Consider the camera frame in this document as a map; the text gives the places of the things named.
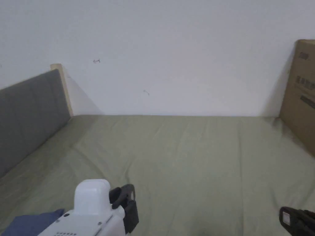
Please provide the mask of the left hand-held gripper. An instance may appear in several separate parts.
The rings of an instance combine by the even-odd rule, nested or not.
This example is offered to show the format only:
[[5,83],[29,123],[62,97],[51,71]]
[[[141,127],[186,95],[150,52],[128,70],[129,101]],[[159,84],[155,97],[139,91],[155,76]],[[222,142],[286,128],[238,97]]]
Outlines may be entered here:
[[105,179],[88,179],[78,184],[74,208],[42,231],[40,236],[125,236],[139,223],[135,187],[121,187],[120,204],[112,209],[110,184]]

